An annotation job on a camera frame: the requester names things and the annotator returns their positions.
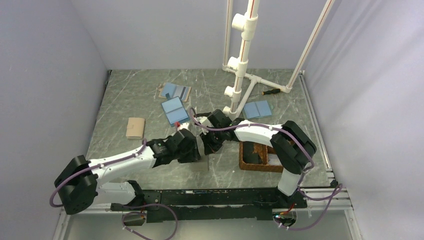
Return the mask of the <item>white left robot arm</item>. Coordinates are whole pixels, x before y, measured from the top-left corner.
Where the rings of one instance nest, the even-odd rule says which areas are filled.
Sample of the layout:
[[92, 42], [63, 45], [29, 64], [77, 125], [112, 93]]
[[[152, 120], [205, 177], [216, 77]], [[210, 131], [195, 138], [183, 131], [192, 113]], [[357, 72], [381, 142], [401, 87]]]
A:
[[201, 155], [197, 138], [188, 130], [178, 130], [166, 138], [144, 139], [133, 150], [98, 159], [74, 157], [54, 181], [49, 203], [64, 208], [68, 215], [78, 214], [92, 205], [121, 204], [131, 210], [144, 203], [144, 194], [135, 180], [113, 183], [118, 177], [139, 170], [168, 165], [196, 163]]

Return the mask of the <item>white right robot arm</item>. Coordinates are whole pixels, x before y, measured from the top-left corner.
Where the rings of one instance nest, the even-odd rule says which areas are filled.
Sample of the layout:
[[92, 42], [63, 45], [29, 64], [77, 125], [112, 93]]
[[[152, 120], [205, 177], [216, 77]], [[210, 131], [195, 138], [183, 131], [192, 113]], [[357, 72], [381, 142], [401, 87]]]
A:
[[283, 167], [277, 185], [279, 191], [275, 194], [276, 203], [287, 208], [295, 201], [294, 193], [304, 171], [314, 167], [312, 158], [317, 147], [294, 121], [264, 124], [240, 117], [230, 119], [219, 109], [208, 114], [196, 114], [194, 119], [195, 124], [202, 128], [200, 137], [206, 155], [217, 152], [225, 141], [251, 142], [272, 148]]

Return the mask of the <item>tan card holder with cards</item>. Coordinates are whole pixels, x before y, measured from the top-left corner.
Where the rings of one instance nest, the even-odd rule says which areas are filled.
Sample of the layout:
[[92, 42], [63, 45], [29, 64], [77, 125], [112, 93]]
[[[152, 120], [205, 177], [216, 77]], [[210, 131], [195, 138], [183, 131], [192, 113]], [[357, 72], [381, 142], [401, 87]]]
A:
[[169, 95], [170, 98], [179, 97], [182, 102], [187, 102], [192, 87], [166, 82], [161, 86], [159, 90], [159, 98], [166, 99], [167, 95]]

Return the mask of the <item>grey leather card holder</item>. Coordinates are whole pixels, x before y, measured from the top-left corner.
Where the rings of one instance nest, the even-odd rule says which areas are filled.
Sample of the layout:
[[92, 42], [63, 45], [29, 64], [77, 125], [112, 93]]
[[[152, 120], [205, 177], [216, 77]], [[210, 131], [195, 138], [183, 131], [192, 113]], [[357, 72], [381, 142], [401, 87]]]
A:
[[195, 172], [208, 172], [209, 171], [209, 157], [202, 156], [199, 161], [195, 162], [193, 170]]

